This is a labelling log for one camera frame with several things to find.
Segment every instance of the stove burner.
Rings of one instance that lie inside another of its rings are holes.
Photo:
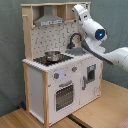
[[[51,66],[51,65],[54,65],[54,64],[57,64],[57,63],[62,63],[62,62],[67,61],[69,59],[73,59],[73,57],[70,57],[70,56],[67,56],[67,55],[61,54],[61,56],[62,56],[62,58],[58,61],[47,61],[45,56],[33,59],[33,61],[37,62],[37,63],[40,63],[42,65],[45,65],[45,66]]]

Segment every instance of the pot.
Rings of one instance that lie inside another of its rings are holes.
[[[61,59],[61,53],[59,51],[49,51],[45,52],[45,57],[47,61],[58,61]]]

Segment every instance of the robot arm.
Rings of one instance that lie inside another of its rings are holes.
[[[118,65],[128,72],[128,48],[119,48],[106,54],[96,50],[107,39],[106,30],[91,18],[88,10],[83,6],[75,5],[72,10],[75,13],[79,31],[88,36],[82,41],[81,47],[95,57],[111,65]]]

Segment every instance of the wooden toy kitchen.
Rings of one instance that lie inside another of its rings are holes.
[[[90,11],[90,2],[21,5],[27,111],[46,127],[101,95],[103,63],[80,47],[84,35],[74,22],[76,4]],[[75,47],[68,49],[71,41]]]

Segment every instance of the oven window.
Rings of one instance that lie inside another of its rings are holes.
[[[73,103],[73,85],[56,92],[56,111]]]

